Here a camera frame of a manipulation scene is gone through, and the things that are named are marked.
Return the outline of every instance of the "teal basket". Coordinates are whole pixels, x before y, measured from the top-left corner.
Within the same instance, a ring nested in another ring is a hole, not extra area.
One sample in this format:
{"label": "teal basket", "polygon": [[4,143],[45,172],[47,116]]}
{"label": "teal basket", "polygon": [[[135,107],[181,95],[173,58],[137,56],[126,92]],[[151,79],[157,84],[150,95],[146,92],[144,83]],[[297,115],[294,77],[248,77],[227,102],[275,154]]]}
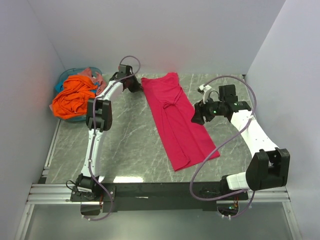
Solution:
{"label": "teal basket", "polygon": [[[71,68],[71,69],[69,69],[69,70],[64,71],[64,72],[60,75],[59,80],[58,80],[58,84],[56,85],[56,88],[55,88],[57,94],[59,93],[59,89],[57,89],[57,86],[62,86],[62,85],[63,85],[63,82],[64,82],[65,80],[67,80],[69,76],[77,75],[78,73],[81,73],[81,72],[82,72],[83,70],[85,70],[86,68],[87,68],[87,67]],[[101,72],[100,69],[98,69],[98,68],[96,68],[96,67],[92,67],[92,66],[90,66],[90,69],[91,69],[92,75],[93,75],[94,77],[97,77],[96,72],[98,72],[99,74],[102,75],[102,72]],[[69,119],[62,119],[62,118],[60,118],[60,119],[66,121],[66,122],[71,122],[71,123],[73,123],[73,122],[83,122],[83,121],[86,120],[86,115],[75,116],[75,117],[72,117],[72,118],[69,118]]]}

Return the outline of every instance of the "gray floor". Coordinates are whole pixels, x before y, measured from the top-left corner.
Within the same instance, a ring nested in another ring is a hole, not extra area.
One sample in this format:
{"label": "gray floor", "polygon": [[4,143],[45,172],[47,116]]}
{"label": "gray floor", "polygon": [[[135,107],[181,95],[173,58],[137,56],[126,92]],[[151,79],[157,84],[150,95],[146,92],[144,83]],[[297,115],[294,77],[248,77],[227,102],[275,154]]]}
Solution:
{"label": "gray floor", "polygon": [[[164,74],[139,74],[157,78]],[[191,103],[201,100],[198,86],[216,77],[216,74],[180,74],[180,84]],[[221,79],[211,86],[235,84],[240,101],[250,101],[246,87],[235,79]],[[146,98],[142,92],[125,91],[112,103],[113,123],[104,141],[100,160],[100,175],[104,182],[188,182],[196,166],[174,172],[166,155]],[[205,124],[214,143],[219,145],[237,131],[223,117]],[[84,164],[88,144],[85,123],[61,122],[47,184],[63,184],[75,180]],[[251,160],[249,149],[241,137],[220,150],[221,157],[209,161],[198,174],[196,181],[219,181],[221,176],[244,172]]]}
{"label": "gray floor", "polygon": [[253,203],[231,221],[202,210],[121,211],[88,222],[79,205],[36,205],[26,240],[292,240],[282,203]]}

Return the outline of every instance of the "red dress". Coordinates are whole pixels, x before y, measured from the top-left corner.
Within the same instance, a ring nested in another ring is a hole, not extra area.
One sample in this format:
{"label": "red dress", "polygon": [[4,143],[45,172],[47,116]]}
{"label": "red dress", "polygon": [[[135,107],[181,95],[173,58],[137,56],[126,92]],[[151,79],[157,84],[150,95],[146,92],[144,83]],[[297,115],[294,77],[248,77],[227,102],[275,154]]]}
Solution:
{"label": "red dress", "polygon": [[[201,163],[216,146],[204,126],[192,123],[195,113],[175,72],[141,79],[143,92],[174,171]],[[216,152],[211,159],[219,157]]]}

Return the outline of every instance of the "white wall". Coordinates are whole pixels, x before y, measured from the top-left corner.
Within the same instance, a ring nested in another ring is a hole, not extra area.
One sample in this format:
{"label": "white wall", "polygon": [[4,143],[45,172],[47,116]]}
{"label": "white wall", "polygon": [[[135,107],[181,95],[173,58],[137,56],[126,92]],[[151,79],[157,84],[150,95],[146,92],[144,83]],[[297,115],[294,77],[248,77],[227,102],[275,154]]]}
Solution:
{"label": "white wall", "polygon": [[291,154],[288,191],[303,239],[319,239],[320,1],[286,0],[247,74],[265,132]]}
{"label": "white wall", "polygon": [[245,74],[285,0],[29,0],[66,68]]}
{"label": "white wall", "polygon": [[57,120],[48,105],[64,70],[26,0],[0,1],[0,233],[13,239]]}

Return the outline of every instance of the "tabletop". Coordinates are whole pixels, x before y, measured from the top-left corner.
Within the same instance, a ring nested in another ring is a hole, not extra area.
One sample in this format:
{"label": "tabletop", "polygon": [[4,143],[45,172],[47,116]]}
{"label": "tabletop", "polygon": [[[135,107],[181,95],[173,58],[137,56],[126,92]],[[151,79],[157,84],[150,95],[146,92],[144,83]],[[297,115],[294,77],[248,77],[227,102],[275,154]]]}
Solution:
{"label": "tabletop", "polygon": [[[142,77],[159,78],[165,74],[138,74]],[[202,98],[197,89],[217,74],[179,74],[180,85],[192,104]],[[235,84],[239,101],[251,105],[246,86],[232,78],[222,78],[210,85]],[[216,101],[217,94],[211,94]],[[174,172],[157,132],[151,110],[143,92],[125,90],[112,102],[112,127],[107,132],[100,159],[100,176],[104,183],[164,183],[189,182],[196,165]],[[216,146],[238,131],[222,116],[205,125]],[[85,122],[61,121],[51,153],[47,184],[64,184],[76,180],[84,165],[88,146],[88,127]],[[198,182],[219,181],[223,175],[244,172],[250,161],[250,151],[238,136],[219,150],[220,157],[209,160],[196,177]]]}

